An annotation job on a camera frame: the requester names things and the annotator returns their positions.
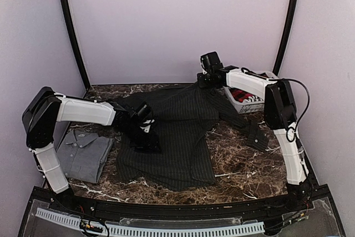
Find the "black pinstriped long sleeve shirt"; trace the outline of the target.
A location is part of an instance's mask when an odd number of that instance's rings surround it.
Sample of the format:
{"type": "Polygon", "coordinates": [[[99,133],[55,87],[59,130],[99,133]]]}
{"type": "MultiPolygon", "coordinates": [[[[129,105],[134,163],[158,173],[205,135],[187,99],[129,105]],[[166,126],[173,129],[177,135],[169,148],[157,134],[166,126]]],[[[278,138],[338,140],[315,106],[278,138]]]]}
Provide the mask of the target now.
{"type": "Polygon", "coordinates": [[[131,107],[142,102],[156,116],[154,131],[161,153],[140,153],[123,135],[116,158],[117,178],[130,181],[140,176],[170,190],[210,186],[215,183],[205,134],[224,120],[244,136],[246,145],[265,151],[268,138],[253,120],[239,115],[227,98],[216,89],[197,84],[160,88],[120,98],[131,107]]]}

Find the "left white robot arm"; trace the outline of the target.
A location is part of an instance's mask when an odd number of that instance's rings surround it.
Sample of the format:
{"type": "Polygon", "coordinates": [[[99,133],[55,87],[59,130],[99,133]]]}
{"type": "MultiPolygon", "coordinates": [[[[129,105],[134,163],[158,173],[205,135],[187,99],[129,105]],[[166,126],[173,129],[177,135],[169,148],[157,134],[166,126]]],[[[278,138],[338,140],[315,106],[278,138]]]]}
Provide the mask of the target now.
{"type": "Polygon", "coordinates": [[[153,110],[146,102],[137,108],[120,100],[98,102],[56,93],[43,87],[22,114],[26,146],[57,195],[56,202],[67,213],[78,208],[78,199],[69,192],[70,186],[54,148],[54,130],[58,122],[93,123],[113,127],[125,134],[134,148],[143,153],[159,153],[158,135],[150,129],[155,122],[153,110]]]}

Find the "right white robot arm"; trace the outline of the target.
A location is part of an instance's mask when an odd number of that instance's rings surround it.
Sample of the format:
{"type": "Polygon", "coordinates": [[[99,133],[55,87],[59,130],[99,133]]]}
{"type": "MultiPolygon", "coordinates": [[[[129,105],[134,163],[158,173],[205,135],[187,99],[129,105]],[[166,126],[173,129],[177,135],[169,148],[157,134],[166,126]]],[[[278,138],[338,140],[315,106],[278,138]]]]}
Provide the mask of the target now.
{"type": "Polygon", "coordinates": [[[249,69],[222,63],[201,63],[197,80],[203,87],[223,85],[251,93],[264,100],[264,121],[273,130],[286,166],[287,191],[283,207],[295,211],[311,198],[312,184],[305,161],[305,150],[297,127],[299,119],[290,81],[293,79],[266,78],[249,69]]]}

